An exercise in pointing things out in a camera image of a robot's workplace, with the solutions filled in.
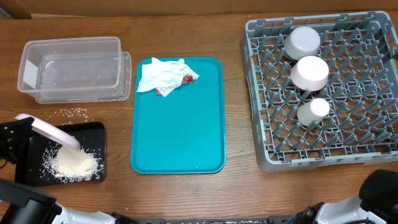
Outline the large pink plate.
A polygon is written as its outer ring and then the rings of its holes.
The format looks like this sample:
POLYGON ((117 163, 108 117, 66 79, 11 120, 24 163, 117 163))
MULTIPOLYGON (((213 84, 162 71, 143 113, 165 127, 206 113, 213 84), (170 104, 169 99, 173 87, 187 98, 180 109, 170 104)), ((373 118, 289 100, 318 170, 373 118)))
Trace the large pink plate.
POLYGON ((57 127, 29 114, 21 113, 15 117, 15 119, 17 120, 22 120, 26 118, 32 118, 34 120, 32 123, 33 131, 63 146, 69 147, 70 149, 79 150, 80 143, 74 137, 62 131, 61 129, 58 129, 57 127))

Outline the rice pile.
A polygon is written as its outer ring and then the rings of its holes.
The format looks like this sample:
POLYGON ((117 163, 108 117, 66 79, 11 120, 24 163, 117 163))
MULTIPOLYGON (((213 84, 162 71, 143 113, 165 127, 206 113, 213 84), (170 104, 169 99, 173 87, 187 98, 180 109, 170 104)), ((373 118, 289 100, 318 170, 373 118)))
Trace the rice pile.
POLYGON ((42 155, 41 177, 48 174, 62 184, 99 180, 105 172, 104 161, 96 157, 100 155, 99 152, 88 152, 82 147, 75 150, 66 146, 52 146, 42 155))

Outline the white napkin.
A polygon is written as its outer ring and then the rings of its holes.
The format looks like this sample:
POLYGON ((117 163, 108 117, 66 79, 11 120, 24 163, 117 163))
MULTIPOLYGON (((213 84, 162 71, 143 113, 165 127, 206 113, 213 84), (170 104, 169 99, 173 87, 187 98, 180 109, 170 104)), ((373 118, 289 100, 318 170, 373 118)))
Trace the white napkin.
POLYGON ((194 81, 200 77, 182 58, 178 60, 161 61, 152 57, 151 63, 143 64, 141 68, 141 79, 139 80, 136 90, 138 93, 175 85, 179 85, 180 87, 185 75, 192 75, 194 81))

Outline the red wrapper scrap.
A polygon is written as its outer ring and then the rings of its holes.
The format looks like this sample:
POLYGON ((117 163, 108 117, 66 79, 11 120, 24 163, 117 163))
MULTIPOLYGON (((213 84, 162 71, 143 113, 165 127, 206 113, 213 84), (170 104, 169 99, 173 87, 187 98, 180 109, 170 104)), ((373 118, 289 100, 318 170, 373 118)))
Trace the red wrapper scrap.
MULTIPOLYGON (((194 81, 194 78, 192 75, 185 75, 182 80, 182 85, 193 83, 193 81, 194 81)), ((178 87, 179 87, 179 85, 165 87, 165 88, 156 88, 155 92, 156 92, 157 96, 162 95, 163 97, 166 97, 172 90, 174 90, 178 87)))

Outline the white paper cup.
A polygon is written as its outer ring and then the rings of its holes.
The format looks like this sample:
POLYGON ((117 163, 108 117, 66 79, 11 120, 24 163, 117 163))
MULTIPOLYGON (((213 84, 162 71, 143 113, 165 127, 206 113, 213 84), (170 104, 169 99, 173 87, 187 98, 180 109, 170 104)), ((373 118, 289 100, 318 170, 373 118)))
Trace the white paper cup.
POLYGON ((315 98, 298 108, 297 118, 304 126, 308 126, 313 121, 319 123, 329 112, 328 102, 323 98, 315 98))

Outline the small pink bowl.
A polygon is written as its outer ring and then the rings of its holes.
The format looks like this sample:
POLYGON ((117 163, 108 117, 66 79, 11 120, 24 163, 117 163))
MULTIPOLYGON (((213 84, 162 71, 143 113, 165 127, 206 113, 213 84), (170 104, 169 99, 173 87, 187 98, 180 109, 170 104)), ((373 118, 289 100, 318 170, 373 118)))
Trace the small pink bowl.
POLYGON ((301 58, 291 69, 290 79, 302 90, 318 91, 328 82, 329 67, 320 57, 301 58))

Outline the grey bowl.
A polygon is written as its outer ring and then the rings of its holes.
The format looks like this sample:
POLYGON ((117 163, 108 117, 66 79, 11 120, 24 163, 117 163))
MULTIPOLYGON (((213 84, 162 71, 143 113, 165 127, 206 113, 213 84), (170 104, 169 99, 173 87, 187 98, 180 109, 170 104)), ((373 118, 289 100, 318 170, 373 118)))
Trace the grey bowl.
POLYGON ((286 54, 300 60, 306 56, 315 56, 320 46, 320 36, 315 29, 302 26, 294 29, 284 40, 286 54))

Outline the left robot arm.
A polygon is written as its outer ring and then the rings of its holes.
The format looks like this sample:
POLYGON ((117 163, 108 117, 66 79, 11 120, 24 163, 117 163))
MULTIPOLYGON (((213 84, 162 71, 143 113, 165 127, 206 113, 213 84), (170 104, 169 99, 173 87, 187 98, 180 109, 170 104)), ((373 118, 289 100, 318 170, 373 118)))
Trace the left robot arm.
MULTIPOLYGON (((59 143, 64 143, 67 134, 39 119, 23 116, 16 121, 1 124, 1 159, 15 164, 27 144, 31 131, 59 143)), ((57 203, 57 199, 34 187, 1 179, 1 200, 10 206, 1 218, 1 223, 81 223, 81 224, 138 224, 137 220, 118 213, 81 212, 69 210, 57 203)))

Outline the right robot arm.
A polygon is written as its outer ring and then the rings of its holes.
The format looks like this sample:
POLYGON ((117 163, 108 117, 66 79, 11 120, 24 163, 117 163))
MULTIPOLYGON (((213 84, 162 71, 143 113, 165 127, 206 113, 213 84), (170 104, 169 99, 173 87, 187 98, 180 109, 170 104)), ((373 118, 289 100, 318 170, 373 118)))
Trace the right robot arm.
POLYGON ((287 223, 397 224, 397 172, 378 169, 357 195, 335 203, 320 202, 291 216, 287 223))

